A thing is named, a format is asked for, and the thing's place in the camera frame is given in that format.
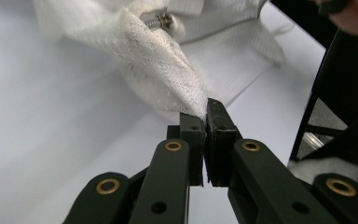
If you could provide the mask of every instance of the white mesh fabric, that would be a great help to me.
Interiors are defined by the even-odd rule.
[[[34,0],[34,6],[42,30],[48,35],[65,35],[114,55],[130,87],[153,107],[205,119],[205,89],[211,81],[207,80],[208,76],[201,78],[176,41],[193,45],[241,21],[256,20],[265,0],[205,1],[199,17],[175,17],[177,23],[173,27],[180,27],[183,32],[168,32],[177,36],[177,40],[160,28],[150,29],[140,20],[144,15],[163,13],[169,0],[138,0],[127,6],[125,2]],[[257,38],[247,38],[253,42],[247,42],[252,42],[254,49],[267,58],[280,62],[282,51],[270,35],[263,29],[252,32],[265,36],[255,35]],[[236,94],[230,92],[228,95],[232,99],[231,95]],[[224,103],[230,101],[227,97],[220,98],[225,99]]]

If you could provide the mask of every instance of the gauze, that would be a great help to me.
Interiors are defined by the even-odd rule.
[[[172,1],[34,0],[34,7],[43,33],[108,51],[134,92],[159,110],[205,119],[208,96],[227,104],[271,62],[283,61],[282,49],[258,20],[265,0],[205,1],[200,14],[200,4]],[[186,13],[191,7],[181,4],[196,4],[197,9]],[[170,6],[175,6],[171,24],[160,27],[157,17],[170,12]],[[210,75],[208,59],[218,60],[219,53],[211,58],[205,50],[213,44],[228,54],[230,45],[241,44],[266,60],[255,63],[250,56],[242,74]]]

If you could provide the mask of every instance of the brass screw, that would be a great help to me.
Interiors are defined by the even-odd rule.
[[[258,151],[261,148],[256,142],[252,141],[246,141],[242,143],[242,147],[249,151]]]
[[[182,148],[182,144],[178,143],[178,142],[169,142],[167,144],[165,144],[165,149],[169,150],[169,151],[177,151],[180,150]]]
[[[328,178],[326,180],[326,185],[332,191],[342,196],[353,197],[356,195],[356,189],[352,185],[348,184],[343,180]]]
[[[110,189],[105,189],[103,185],[106,183],[112,183],[113,187]],[[99,194],[111,194],[115,192],[118,189],[118,187],[120,187],[120,182],[118,182],[118,180],[114,178],[109,178],[109,179],[102,180],[100,183],[98,183],[96,189]]]

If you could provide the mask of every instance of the round hole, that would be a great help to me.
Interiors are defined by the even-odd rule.
[[[165,144],[165,149],[169,151],[177,151],[182,148],[182,145],[178,142],[169,142]]]
[[[162,203],[162,202],[158,202],[158,203],[153,203],[152,205],[152,212],[155,214],[162,214],[167,210],[167,204]]]
[[[301,214],[308,214],[310,209],[303,203],[295,202],[292,204],[292,207]]]
[[[242,147],[249,151],[258,151],[260,146],[256,142],[247,141],[242,144]]]
[[[109,178],[98,183],[96,190],[99,194],[111,194],[115,192],[118,187],[120,187],[120,182],[116,179]]]
[[[353,197],[356,195],[356,189],[343,180],[328,178],[326,180],[326,185],[332,191],[342,196]]]

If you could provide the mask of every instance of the white table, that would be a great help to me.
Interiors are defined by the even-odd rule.
[[[271,5],[261,19],[290,23]],[[259,76],[228,112],[287,163],[324,49],[298,27],[277,39],[290,65]],[[169,124],[109,55],[51,42],[30,1],[0,1],[0,223],[61,223],[94,176],[144,169]],[[189,222],[236,223],[227,189],[192,188]]]

